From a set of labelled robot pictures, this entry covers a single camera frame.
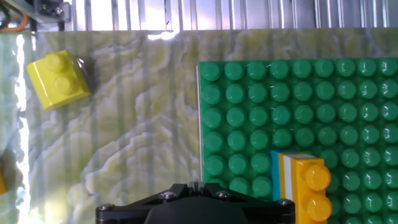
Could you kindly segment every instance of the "screw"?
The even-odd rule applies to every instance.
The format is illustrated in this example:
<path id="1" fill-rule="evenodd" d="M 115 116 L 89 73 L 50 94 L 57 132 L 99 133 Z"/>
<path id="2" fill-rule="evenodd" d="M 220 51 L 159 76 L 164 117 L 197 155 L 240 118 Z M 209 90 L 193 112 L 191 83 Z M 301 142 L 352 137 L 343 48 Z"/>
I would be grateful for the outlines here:
<path id="1" fill-rule="evenodd" d="M 281 205 L 288 205 L 288 204 L 292 203 L 292 201 L 289 199 L 280 199 L 280 200 L 278 200 L 278 203 Z"/>
<path id="2" fill-rule="evenodd" d="M 229 197 L 231 196 L 231 194 L 228 193 L 228 192 L 225 191 L 225 190 L 217 191 L 217 192 L 216 192 L 216 195 L 217 195 L 218 198 L 229 198 Z"/>
<path id="3" fill-rule="evenodd" d="M 105 210 L 108 210 L 108 209 L 111 209 L 111 208 L 113 208 L 113 205 L 110 204 L 110 203 L 106 203 L 106 204 L 100 205 L 98 207 L 98 209 L 100 209 L 101 211 L 105 211 Z"/>
<path id="4" fill-rule="evenodd" d="M 177 195 L 173 192 L 164 192 L 160 194 L 161 197 L 163 197 L 164 199 L 172 199 L 175 198 Z"/>
<path id="5" fill-rule="evenodd" d="M 63 10 L 60 7 L 56 7 L 55 8 L 55 15 L 62 16 L 63 15 Z"/>

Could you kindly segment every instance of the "yellow object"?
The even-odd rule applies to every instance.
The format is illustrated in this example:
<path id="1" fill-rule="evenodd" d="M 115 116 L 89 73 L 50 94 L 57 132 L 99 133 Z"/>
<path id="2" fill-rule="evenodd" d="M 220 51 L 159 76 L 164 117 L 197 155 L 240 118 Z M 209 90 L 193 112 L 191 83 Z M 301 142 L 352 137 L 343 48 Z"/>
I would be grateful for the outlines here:
<path id="1" fill-rule="evenodd" d="M 44 59 L 29 64 L 27 71 L 46 110 L 91 95 L 77 59 L 66 50 L 49 53 Z"/>
<path id="2" fill-rule="evenodd" d="M 4 181 L 2 180 L 2 176 L 0 173 L 0 195 L 5 194 L 7 192 L 6 186 L 4 185 Z"/>
<path id="3" fill-rule="evenodd" d="M 330 172 L 325 162 L 316 157 L 293 157 L 290 165 L 296 222 L 326 224 L 331 215 L 331 202 L 326 198 Z"/>

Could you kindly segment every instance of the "marble surface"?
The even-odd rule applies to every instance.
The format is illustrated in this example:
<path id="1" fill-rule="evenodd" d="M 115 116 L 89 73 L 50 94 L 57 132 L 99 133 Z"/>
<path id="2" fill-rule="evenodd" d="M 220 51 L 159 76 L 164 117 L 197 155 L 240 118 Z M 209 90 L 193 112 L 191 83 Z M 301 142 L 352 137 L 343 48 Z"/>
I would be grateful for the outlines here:
<path id="1" fill-rule="evenodd" d="M 205 60 L 398 57 L 398 29 L 54 32 L 0 35 L 5 223 L 94 223 L 200 179 L 196 65 Z M 68 50 L 91 97 L 45 111 L 27 64 Z"/>

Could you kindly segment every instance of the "green lego baseplate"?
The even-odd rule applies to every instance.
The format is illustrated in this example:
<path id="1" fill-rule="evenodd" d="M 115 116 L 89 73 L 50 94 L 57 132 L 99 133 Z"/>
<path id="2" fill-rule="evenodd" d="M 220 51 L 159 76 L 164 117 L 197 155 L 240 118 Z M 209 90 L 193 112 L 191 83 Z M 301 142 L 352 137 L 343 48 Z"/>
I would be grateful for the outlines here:
<path id="1" fill-rule="evenodd" d="M 325 160 L 328 223 L 398 223 L 396 58 L 200 62 L 203 180 L 271 200 L 271 149 Z"/>

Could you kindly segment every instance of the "metal panel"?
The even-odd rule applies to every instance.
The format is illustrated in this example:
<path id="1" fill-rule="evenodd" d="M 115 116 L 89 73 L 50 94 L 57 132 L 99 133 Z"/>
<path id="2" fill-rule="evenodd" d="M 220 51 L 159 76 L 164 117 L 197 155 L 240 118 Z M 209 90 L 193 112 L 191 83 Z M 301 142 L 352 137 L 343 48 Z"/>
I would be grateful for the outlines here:
<path id="1" fill-rule="evenodd" d="M 198 30 L 216 30 L 215 0 L 200 0 L 196 2 Z"/>
<path id="2" fill-rule="evenodd" d="M 145 22 L 147 30 L 165 30 L 164 0 L 145 0 Z"/>
<path id="3" fill-rule="evenodd" d="M 93 30 L 113 30 L 112 1 L 91 0 Z"/>
<path id="4" fill-rule="evenodd" d="M 362 27 L 383 27 L 382 0 L 361 0 Z"/>
<path id="5" fill-rule="evenodd" d="M 397 27 L 397 0 L 65 0 L 65 30 Z M 38 30 L 58 31 L 58 24 Z"/>
<path id="6" fill-rule="evenodd" d="M 221 25 L 224 30 L 231 28 L 231 7 L 229 6 L 229 0 L 221 0 Z"/>
<path id="7" fill-rule="evenodd" d="M 269 20 L 268 0 L 246 0 L 246 24 L 248 29 L 268 29 Z"/>
<path id="8" fill-rule="evenodd" d="M 339 0 L 340 27 L 361 27 L 360 0 Z"/>
<path id="9" fill-rule="evenodd" d="M 293 24 L 295 28 L 315 28 L 314 0 L 293 0 Z"/>

